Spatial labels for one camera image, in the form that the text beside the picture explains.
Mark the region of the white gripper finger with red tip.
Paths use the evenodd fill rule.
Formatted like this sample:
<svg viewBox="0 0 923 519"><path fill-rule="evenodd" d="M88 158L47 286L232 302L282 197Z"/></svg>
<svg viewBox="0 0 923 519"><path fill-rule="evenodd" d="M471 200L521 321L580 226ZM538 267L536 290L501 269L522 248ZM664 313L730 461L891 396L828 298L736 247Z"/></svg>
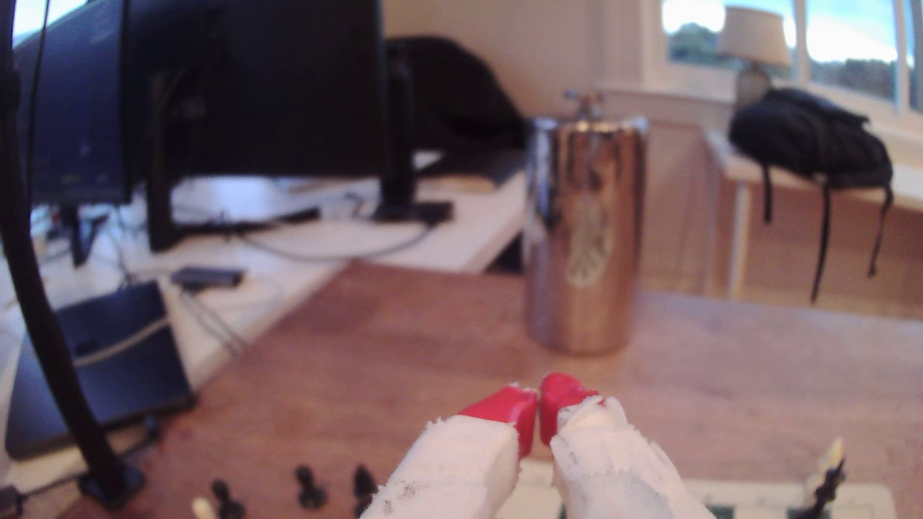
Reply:
<svg viewBox="0 0 923 519"><path fill-rule="evenodd" d="M362 518L493 518L534 445L539 394L506 385L428 422Z"/></svg>
<svg viewBox="0 0 923 519"><path fill-rule="evenodd" d="M552 372L540 383L540 438L568 518L712 518L614 396Z"/></svg>

